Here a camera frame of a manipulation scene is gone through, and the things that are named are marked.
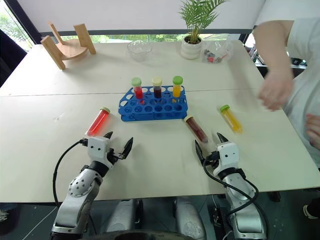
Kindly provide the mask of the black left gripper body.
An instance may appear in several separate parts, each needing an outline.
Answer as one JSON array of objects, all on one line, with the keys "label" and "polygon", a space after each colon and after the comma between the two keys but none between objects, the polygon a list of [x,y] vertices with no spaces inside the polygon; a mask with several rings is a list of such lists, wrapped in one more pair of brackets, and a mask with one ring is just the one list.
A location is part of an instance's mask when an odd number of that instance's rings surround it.
[{"label": "black left gripper body", "polygon": [[118,160],[125,159],[125,155],[123,153],[116,153],[113,148],[109,148],[106,158],[109,163],[114,165]]}]

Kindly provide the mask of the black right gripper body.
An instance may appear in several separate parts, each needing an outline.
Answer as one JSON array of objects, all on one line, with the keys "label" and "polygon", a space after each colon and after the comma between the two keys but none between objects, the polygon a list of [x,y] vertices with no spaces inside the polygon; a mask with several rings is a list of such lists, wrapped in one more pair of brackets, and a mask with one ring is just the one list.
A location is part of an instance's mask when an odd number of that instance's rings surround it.
[{"label": "black right gripper body", "polygon": [[204,158],[203,168],[206,169],[210,166],[212,169],[216,169],[219,166],[220,153],[219,151],[213,151]]}]

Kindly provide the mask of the person's bare hand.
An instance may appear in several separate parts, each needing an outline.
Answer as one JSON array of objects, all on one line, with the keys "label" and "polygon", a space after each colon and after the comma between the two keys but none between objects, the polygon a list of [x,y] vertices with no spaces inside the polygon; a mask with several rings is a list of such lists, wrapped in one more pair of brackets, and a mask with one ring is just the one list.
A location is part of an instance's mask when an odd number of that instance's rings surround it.
[{"label": "person's bare hand", "polygon": [[263,106],[270,111],[281,109],[293,91],[293,79],[290,69],[269,71],[258,93]]},{"label": "person's bare hand", "polygon": [[320,116],[314,114],[306,115],[306,134],[309,137],[310,144],[316,148],[320,149]]}]

